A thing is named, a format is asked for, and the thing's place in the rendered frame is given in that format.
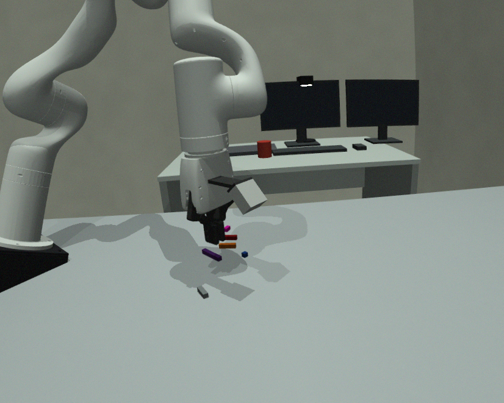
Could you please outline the purple rod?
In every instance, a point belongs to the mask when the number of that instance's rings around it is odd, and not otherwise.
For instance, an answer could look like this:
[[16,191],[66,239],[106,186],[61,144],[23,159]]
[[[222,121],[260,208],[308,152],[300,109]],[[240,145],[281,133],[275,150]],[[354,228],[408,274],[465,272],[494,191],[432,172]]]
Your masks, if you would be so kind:
[[210,257],[210,258],[218,261],[218,262],[222,260],[222,257],[220,255],[218,255],[218,254],[216,254],[216,253],[214,253],[214,252],[212,252],[212,251],[210,251],[210,250],[208,250],[206,248],[202,249],[202,253],[204,255],[206,255],[206,256],[208,256],[208,257]]

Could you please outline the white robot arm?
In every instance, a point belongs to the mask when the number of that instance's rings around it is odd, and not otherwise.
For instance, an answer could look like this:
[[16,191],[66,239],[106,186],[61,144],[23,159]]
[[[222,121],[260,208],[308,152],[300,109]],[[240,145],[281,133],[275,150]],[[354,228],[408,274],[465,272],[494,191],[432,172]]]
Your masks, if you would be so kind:
[[[181,151],[203,155],[227,148],[228,120],[258,116],[267,106],[254,49],[215,21],[212,0],[132,1],[145,9],[159,9],[168,1],[175,46],[211,56],[173,65]],[[29,251],[53,247],[41,231],[54,162],[63,144],[84,125],[88,112],[83,95],[54,79],[90,63],[116,26],[115,0],[85,0],[61,39],[7,80],[2,93],[7,110],[44,128],[10,146],[0,191],[0,247]],[[224,75],[223,62],[235,76]]]

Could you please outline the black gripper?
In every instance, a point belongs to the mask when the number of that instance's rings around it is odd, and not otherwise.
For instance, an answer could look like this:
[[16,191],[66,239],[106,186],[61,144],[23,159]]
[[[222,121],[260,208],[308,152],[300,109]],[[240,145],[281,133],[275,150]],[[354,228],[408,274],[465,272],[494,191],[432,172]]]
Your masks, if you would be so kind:
[[187,220],[203,224],[205,241],[218,245],[219,240],[226,240],[223,221],[234,201],[227,192],[229,188],[209,184],[208,180],[218,176],[234,178],[229,152],[224,148],[212,154],[184,155],[180,165],[182,208],[187,210]]

